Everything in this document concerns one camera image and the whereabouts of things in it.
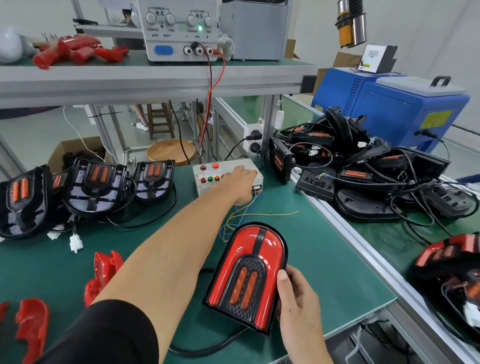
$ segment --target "wooden stool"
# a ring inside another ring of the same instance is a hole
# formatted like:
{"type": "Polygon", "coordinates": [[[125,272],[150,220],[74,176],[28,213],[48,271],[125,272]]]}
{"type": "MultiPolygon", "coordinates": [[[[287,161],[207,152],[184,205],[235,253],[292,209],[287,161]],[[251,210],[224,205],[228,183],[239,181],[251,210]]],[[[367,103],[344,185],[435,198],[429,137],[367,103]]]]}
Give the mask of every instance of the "wooden stool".
{"type": "Polygon", "coordinates": [[[150,140],[153,140],[153,134],[170,133],[172,138],[175,138],[173,133],[173,124],[168,106],[166,103],[162,103],[161,109],[152,109],[152,104],[147,104],[147,120],[148,131],[150,133],[150,140]],[[153,122],[153,119],[165,118],[167,122],[153,122]],[[155,130],[156,126],[167,126],[168,130],[155,130]]]}
{"type": "MultiPolygon", "coordinates": [[[[182,141],[189,161],[195,157],[195,146],[189,141],[182,141]]],[[[147,158],[151,161],[174,159],[176,166],[186,166],[188,161],[183,154],[179,139],[168,139],[156,142],[147,149],[147,158]]]]}

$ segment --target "person's leg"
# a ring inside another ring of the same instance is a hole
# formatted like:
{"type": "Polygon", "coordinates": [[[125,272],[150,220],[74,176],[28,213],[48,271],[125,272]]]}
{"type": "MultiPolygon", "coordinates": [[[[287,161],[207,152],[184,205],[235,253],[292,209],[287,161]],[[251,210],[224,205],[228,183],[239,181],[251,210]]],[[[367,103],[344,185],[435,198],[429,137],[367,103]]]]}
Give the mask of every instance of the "person's leg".
{"type": "Polygon", "coordinates": [[[148,132],[148,121],[144,114],[144,109],[141,104],[132,105],[133,111],[137,114],[140,122],[137,123],[137,128],[141,130],[145,130],[148,132]]]}

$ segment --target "power outlet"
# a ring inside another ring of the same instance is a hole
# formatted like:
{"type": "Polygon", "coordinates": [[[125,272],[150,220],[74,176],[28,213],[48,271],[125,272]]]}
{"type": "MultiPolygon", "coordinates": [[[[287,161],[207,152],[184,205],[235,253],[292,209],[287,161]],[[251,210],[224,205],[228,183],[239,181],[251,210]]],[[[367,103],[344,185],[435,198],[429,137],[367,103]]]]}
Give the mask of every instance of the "power outlet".
{"type": "MultiPolygon", "coordinates": [[[[249,136],[254,130],[258,130],[262,134],[264,133],[264,122],[262,119],[258,120],[258,123],[256,124],[246,124],[243,127],[243,137],[249,136]]],[[[242,144],[243,149],[247,152],[248,156],[254,156],[255,153],[250,150],[250,145],[252,143],[258,143],[260,146],[262,146],[262,140],[245,140],[242,144]]]]}

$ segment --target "gray floor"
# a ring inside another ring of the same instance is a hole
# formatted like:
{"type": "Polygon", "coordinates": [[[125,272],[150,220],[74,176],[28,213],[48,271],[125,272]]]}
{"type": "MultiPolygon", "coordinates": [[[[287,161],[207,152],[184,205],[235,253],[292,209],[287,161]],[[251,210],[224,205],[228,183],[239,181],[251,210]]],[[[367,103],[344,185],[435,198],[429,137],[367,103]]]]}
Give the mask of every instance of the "gray floor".
{"type": "MultiPolygon", "coordinates": [[[[132,121],[136,120],[136,116],[129,113],[126,106],[116,106],[115,110],[121,111],[117,114],[117,117],[128,146],[147,146],[154,142],[150,140],[148,132],[141,131],[131,126],[132,121]]],[[[69,122],[77,129],[82,137],[98,135],[96,126],[90,123],[84,109],[67,107],[65,111],[69,122]]],[[[115,136],[110,117],[107,115],[104,116],[104,119],[117,154],[120,157],[120,144],[115,136]]],[[[182,121],[181,117],[179,117],[179,119],[183,139],[192,140],[193,132],[190,125],[188,122],[182,121]]],[[[175,136],[178,137],[178,126],[176,123],[174,123],[174,128],[175,136]]],[[[27,169],[46,163],[59,141],[78,138],[77,133],[65,121],[62,114],[62,108],[17,119],[0,120],[0,131],[3,138],[5,138],[14,153],[19,157],[27,169]]],[[[233,142],[232,136],[229,135],[227,131],[223,130],[222,136],[229,145],[233,142]]],[[[170,138],[169,134],[156,134],[156,140],[168,138],[170,138]]],[[[448,176],[458,178],[480,173],[480,152],[473,152],[472,150],[463,147],[460,143],[452,143],[451,141],[448,142],[448,147],[451,152],[452,160],[451,165],[446,171],[448,176]]],[[[220,155],[218,157],[224,158],[227,154],[227,150],[223,145],[220,145],[219,148],[220,155]]],[[[433,153],[439,157],[446,157],[445,147],[441,144],[436,147],[433,153]]],[[[136,161],[145,160],[145,158],[145,152],[132,154],[132,159],[136,161]]],[[[389,333],[390,337],[394,338],[395,333],[393,332],[393,328],[389,327],[388,324],[382,325],[389,333]]],[[[365,331],[360,336],[360,342],[375,363],[386,363],[388,361],[390,364],[397,364],[407,362],[405,355],[382,345],[365,331]]],[[[401,338],[398,338],[398,345],[401,347],[404,347],[405,345],[401,338]]],[[[347,355],[353,347],[353,344],[347,340],[333,350],[331,355],[334,362],[344,363],[345,355],[347,355]]],[[[356,354],[349,363],[361,364],[364,362],[365,361],[362,357],[359,354],[356,354]]],[[[421,363],[421,361],[418,357],[413,356],[410,359],[410,363],[421,363]]]]}

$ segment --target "push button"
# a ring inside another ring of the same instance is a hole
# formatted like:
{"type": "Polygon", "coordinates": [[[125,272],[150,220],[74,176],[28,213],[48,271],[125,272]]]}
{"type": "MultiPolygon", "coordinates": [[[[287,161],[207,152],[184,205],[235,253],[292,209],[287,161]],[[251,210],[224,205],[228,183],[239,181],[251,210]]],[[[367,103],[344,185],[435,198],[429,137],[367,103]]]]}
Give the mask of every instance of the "push button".
{"type": "Polygon", "coordinates": [[[154,52],[159,56],[171,56],[173,48],[171,46],[155,46],[154,52]]]}

